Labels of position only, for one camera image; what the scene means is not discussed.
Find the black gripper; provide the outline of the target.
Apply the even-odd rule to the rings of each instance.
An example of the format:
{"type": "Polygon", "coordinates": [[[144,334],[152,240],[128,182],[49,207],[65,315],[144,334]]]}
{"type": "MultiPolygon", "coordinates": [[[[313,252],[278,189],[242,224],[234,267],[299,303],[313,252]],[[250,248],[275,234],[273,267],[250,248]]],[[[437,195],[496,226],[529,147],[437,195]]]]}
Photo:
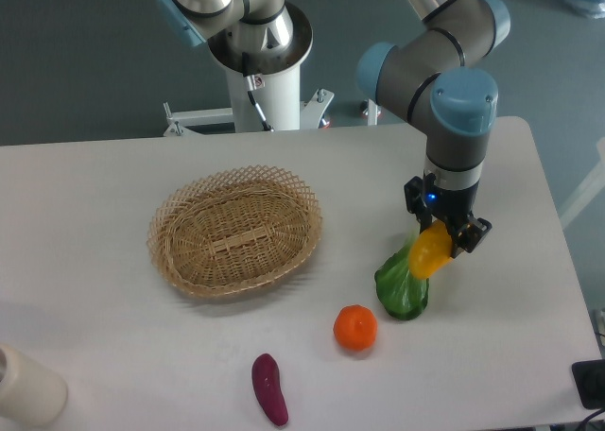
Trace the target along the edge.
{"type": "Polygon", "coordinates": [[[431,225],[431,215],[446,223],[452,240],[451,257],[472,253],[492,229],[492,223],[473,213],[478,182],[471,187],[449,190],[437,185],[434,174],[413,177],[404,185],[407,211],[420,225],[419,233],[431,225]]]}

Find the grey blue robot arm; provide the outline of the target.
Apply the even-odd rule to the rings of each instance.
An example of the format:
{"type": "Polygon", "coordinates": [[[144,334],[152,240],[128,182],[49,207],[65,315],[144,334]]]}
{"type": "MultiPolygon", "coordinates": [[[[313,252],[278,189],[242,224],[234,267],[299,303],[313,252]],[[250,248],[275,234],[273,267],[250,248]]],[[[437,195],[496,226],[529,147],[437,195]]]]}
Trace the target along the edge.
{"type": "MultiPolygon", "coordinates": [[[[377,43],[361,57],[358,88],[371,103],[424,134],[423,174],[405,186],[406,207],[423,230],[444,224],[451,252],[473,251],[491,229],[473,205],[496,117],[498,89],[477,63],[510,32],[500,0],[408,0],[424,25],[412,42],[377,43]]],[[[313,33],[286,0],[156,0],[174,33],[207,44],[230,81],[242,131],[300,129],[298,75],[313,33]]]]}

